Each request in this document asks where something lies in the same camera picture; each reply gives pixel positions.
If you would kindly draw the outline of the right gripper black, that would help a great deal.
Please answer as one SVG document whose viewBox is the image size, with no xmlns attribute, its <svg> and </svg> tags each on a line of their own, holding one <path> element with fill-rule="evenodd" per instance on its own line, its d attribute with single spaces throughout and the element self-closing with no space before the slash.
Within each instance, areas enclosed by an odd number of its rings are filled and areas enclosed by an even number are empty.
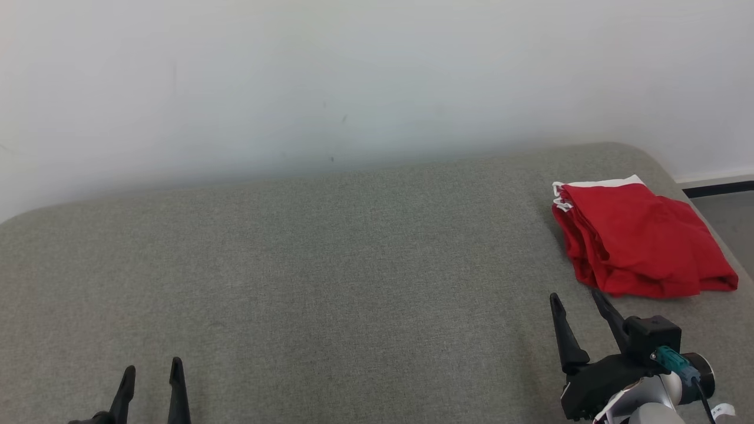
<svg viewBox="0 0 754 424">
<path fill-rule="evenodd" d="M 625 353 L 629 336 L 624 330 L 623 316 L 600 290 L 592 289 L 591 295 L 600 316 L 608 323 L 620 353 Z M 590 357 L 577 343 L 557 293 L 550 295 L 550 311 L 554 321 L 558 357 L 566 375 L 566 387 L 561 396 L 566 419 L 594 419 L 617 392 L 644 377 L 663 374 L 663 368 L 656 362 L 647 365 L 627 355 L 609 355 L 589 364 Z"/>
</svg>

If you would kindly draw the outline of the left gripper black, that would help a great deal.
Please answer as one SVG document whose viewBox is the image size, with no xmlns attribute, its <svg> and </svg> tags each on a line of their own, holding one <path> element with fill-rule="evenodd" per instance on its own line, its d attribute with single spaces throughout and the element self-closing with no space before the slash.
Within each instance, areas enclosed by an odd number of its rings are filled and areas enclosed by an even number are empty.
<svg viewBox="0 0 754 424">
<path fill-rule="evenodd" d="M 173 357 L 169 377 L 171 386 L 170 407 L 168 410 L 168 423 L 191 424 L 189 400 L 187 396 L 185 371 L 180 357 Z M 71 420 L 68 424 L 114 424 L 127 423 L 129 405 L 134 397 L 135 389 L 135 366 L 126 367 L 113 402 L 110 412 L 97 412 L 89 419 Z"/>
</svg>

